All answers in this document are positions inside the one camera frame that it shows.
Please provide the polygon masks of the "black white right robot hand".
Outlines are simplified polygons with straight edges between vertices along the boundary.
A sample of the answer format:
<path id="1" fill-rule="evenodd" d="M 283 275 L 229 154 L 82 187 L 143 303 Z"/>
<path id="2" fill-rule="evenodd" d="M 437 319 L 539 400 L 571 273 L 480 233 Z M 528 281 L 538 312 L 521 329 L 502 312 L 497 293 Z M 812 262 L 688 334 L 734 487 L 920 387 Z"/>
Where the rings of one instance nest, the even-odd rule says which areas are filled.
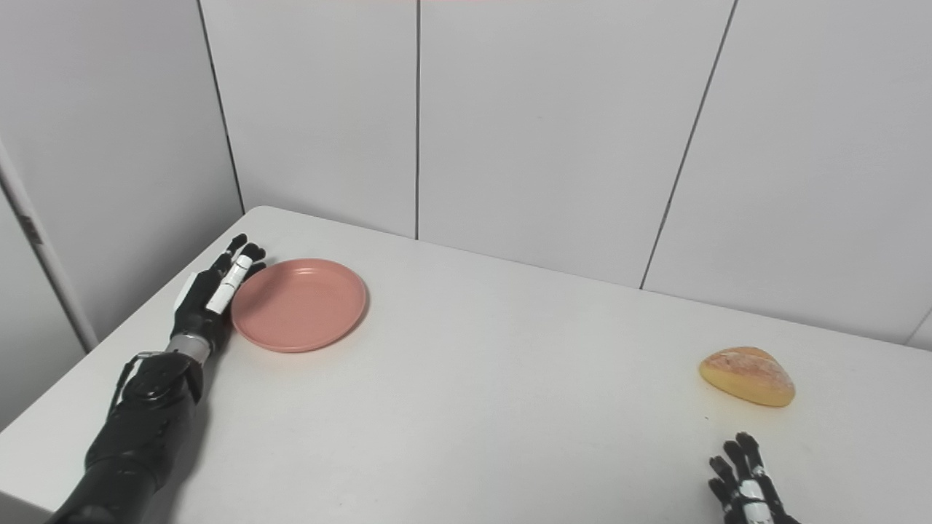
<path id="1" fill-rule="evenodd" d="M 786 511 L 751 434 L 737 432 L 722 450 L 725 456 L 708 461 L 715 474 L 708 486 L 722 508 L 724 523 L 799 522 Z"/>

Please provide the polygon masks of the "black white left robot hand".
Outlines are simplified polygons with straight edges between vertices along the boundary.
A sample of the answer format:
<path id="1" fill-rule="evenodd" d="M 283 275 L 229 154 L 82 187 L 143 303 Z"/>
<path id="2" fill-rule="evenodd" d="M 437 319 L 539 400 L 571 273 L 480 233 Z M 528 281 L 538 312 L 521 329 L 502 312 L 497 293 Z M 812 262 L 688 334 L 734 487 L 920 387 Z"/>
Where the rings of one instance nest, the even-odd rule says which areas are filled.
<path id="1" fill-rule="evenodd" d="M 266 268 L 265 257 L 265 249 L 246 234 L 235 236 L 209 269 L 190 279 L 175 308 L 170 337 L 193 336 L 206 343 L 208 352 L 216 351 L 229 331 L 227 309 L 233 296 L 243 282 Z"/>

